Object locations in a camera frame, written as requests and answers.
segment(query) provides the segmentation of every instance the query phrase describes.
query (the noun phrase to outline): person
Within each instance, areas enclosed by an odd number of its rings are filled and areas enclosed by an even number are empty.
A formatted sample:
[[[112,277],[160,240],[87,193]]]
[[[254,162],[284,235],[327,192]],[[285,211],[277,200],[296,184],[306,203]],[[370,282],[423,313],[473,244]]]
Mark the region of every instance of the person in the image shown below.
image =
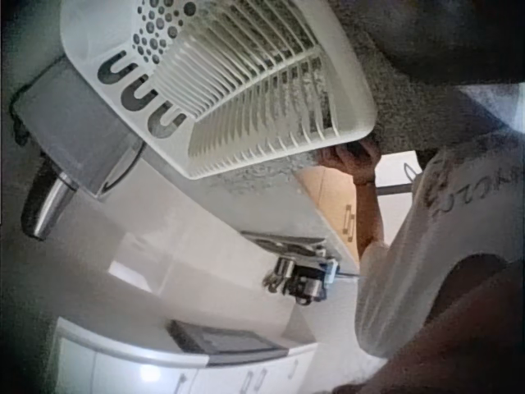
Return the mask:
[[[391,245],[377,144],[320,151],[321,165],[355,184],[358,343],[388,359],[366,384],[334,392],[525,392],[524,137],[503,130],[440,149],[414,181]]]

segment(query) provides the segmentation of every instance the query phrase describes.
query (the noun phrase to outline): forearm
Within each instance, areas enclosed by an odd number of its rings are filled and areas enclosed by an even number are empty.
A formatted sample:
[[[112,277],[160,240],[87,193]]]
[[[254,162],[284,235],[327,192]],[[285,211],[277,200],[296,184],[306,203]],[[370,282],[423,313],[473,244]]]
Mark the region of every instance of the forearm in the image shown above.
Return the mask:
[[[356,185],[356,235],[359,258],[373,241],[383,241],[383,219],[377,200],[377,189],[373,182]]]

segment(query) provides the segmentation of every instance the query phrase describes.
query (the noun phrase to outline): cabinet handle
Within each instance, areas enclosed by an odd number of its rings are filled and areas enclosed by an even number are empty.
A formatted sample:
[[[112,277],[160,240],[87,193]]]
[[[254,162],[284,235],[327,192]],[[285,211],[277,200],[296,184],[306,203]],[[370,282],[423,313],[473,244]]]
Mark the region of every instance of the cabinet handle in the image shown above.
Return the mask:
[[[246,374],[246,379],[244,380],[243,386],[240,389],[240,392],[239,392],[240,394],[246,394],[248,392],[249,385],[252,382],[252,378],[253,378],[253,372],[248,371],[248,373]]]
[[[296,360],[294,361],[294,368],[292,369],[292,371],[290,372],[290,374],[288,375],[288,379],[292,379],[295,375],[295,372],[297,371],[297,367],[299,366],[299,361]]]
[[[179,376],[179,381],[177,382],[177,387],[175,387],[175,391],[173,392],[173,394],[179,394],[179,391],[181,390],[182,386],[184,385],[184,383],[186,383],[187,380],[188,378],[186,377],[186,375],[182,373]]]
[[[262,384],[264,383],[264,379],[266,378],[267,374],[268,374],[268,370],[266,368],[263,369],[261,372],[261,378],[259,379],[259,382],[253,388],[255,392],[259,392],[259,390],[263,386]]]

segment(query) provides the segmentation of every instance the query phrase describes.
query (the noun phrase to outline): white t-shirt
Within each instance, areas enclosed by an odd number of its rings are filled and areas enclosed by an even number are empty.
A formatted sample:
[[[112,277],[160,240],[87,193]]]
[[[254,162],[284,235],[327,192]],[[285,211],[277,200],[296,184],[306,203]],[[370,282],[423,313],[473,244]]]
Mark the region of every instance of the white t-shirt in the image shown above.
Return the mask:
[[[459,261],[523,258],[524,140],[498,131],[428,163],[392,245],[372,243],[361,260],[355,329],[367,353],[389,358],[410,341]]]

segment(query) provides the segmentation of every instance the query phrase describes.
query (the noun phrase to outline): hand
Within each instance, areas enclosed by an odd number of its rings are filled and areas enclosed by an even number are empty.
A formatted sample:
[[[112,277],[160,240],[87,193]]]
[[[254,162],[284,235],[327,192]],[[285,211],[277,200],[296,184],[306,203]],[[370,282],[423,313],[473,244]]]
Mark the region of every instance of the hand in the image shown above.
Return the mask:
[[[351,175],[355,185],[376,179],[376,166],[381,159],[379,146],[370,137],[349,144],[320,149],[319,164]]]

